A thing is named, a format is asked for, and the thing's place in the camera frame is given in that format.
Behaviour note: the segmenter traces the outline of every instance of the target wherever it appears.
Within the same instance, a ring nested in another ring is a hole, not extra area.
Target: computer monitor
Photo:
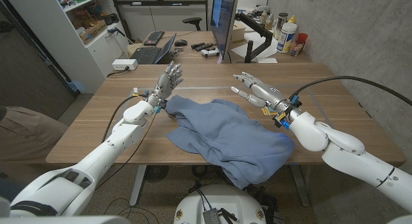
[[[211,28],[222,59],[229,51],[238,0],[213,0]]]

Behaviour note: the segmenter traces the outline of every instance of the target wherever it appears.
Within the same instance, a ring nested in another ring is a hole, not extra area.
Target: table leg
[[[297,189],[297,193],[301,199],[301,203],[304,207],[310,206],[310,200],[308,196],[308,192],[306,191],[306,187],[304,186],[303,175],[299,165],[289,165],[290,171],[292,172],[292,176],[295,180],[295,185]]]
[[[147,165],[139,165],[137,167],[135,184],[133,185],[133,190],[131,191],[130,206],[135,206],[137,204],[140,191],[143,188],[143,180],[144,180],[144,174],[146,172],[146,166]]]

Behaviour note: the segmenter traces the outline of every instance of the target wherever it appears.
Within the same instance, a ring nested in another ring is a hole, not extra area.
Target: red container
[[[307,39],[307,38],[308,38],[308,34],[306,34],[306,33],[299,33],[299,34],[297,35],[297,40],[304,42],[303,47],[304,47],[305,44],[306,44],[306,39]]]

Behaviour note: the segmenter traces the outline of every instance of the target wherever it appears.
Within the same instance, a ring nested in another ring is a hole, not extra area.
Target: wooden table
[[[216,64],[218,60],[217,57],[208,57],[205,58],[200,51],[193,50],[191,48],[192,44],[198,44],[201,42],[204,43],[216,43],[213,37],[213,33],[211,31],[207,32],[165,32],[162,39],[157,44],[157,47],[161,48],[167,41],[170,40],[174,34],[176,35],[175,41],[183,39],[187,41],[187,45],[183,46],[183,51],[179,52],[177,57],[171,57],[170,55],[166,55],[159,64],[169,64],[171,60],[174,60],[176,63],[180,64]],[[245,40],[231,42],[229,49],[233,49],[235,47],[241,46],[246,44]],[[229,51],[230,57],[232,59],[232,63],[236,63],[237,61],[244,61],[245,58],[239,56],[238,54],[234,53],[232,50]],[[297,57],[291,57],[288,53],[275,53],[270,57],[275,57],[278,63],[309,63],[312,62],[306,52],[300,53]]]
[[[51,150],[47,162],[79,162],[100,144],[110,116],[118,104],[131,94],[132,88],[138,87],[139,91],[153,88],[164,69],[164,65],[140,65],[135,71],[108,78]],[[332,76],[332,72],[324,64],[215,64],[213,67],[208,64],[184,64],[182,69],[185,80],[174,90],[173,95],[190,98],[199,103],[222,98],[239,104],[250,118],[260,121],[268,130],[284,132],[295,141],[296,149],[287,163],[323,163],[322,152],[314,153],[303,149],[291,132],[285,128],[277,128],[271,117],[263,115],[260,109],[235,95],[230,87],[236,86],[248,91],[241,82],[232,77],[233,74],[246,71],[289,96],[303,84]],[[401,150],[358,105],[340,81],[314,85],[301,92],[299,97],[303,103],[303,111],[308,111],[318,121],[329,123],[340,131],[356,136],[369,153],[395,165],[405,161]],[[137,102],[138,98],[134,98],[127,106]],[[129,163],[206,164],[201,155],[186,153],[166,138],[166,134],[177,127],[176,120],[165,111],[157,114],[147,136]],[[124,163],[136,146],[120,155],[116,163]]]

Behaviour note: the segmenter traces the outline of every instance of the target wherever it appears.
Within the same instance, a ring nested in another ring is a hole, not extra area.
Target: blue cloth
[[[266,130],[226,100],[198,104],[175,95],[167,102],[166,111],[179,124],[168,139],[180,149],[199,153],[209,163],[221,166],[240,189],[267,181],[295,147],[288,136]]]

